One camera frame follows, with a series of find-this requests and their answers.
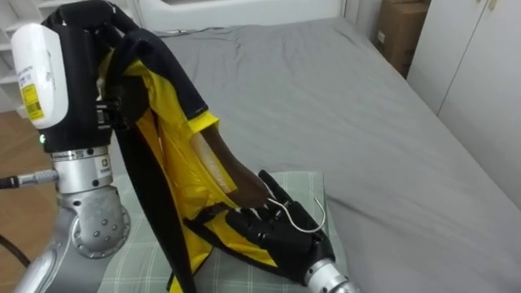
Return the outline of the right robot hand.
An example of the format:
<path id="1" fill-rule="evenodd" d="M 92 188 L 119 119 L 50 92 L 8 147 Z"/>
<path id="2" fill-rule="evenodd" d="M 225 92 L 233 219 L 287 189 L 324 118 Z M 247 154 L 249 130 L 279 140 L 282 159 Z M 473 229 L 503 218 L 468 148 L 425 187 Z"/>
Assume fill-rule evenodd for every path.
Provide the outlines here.
<path id="1" fill-rule="evenodd" d="M 248 242 L 268 252 L 276 274 L 304 284 L 305 274 L 316 262 L 335 259 L 331 241 L 271 175 L 261 170 L 259 178 L 284 207 L 270 203 L 266 208 L 232 210 L 225 221 Z"/>

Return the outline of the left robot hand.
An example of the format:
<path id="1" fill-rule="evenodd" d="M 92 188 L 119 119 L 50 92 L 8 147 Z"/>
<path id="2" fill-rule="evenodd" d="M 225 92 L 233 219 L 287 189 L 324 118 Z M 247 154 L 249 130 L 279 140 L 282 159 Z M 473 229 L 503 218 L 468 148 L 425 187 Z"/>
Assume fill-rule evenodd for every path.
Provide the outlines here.
<path id="1" fill-rule="evenodd" d="M 99 125 L 99 65 L 134 21 L 109 1 L 63 4 L 11 37 L 20 94 L 46 153 L 105 147 Z"/>

